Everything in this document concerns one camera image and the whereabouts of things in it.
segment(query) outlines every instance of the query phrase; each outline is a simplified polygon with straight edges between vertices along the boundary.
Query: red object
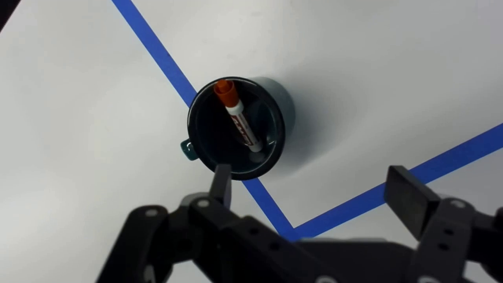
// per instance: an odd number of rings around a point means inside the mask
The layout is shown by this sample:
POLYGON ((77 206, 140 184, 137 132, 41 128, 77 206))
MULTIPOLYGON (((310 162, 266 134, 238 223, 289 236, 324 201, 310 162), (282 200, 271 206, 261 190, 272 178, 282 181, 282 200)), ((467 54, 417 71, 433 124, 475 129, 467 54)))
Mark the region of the red object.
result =
POLYGON ((225 107, 234 107, 239 104, 239 95, 233 80, 219 80, 214 85, 214 91, 225 107))

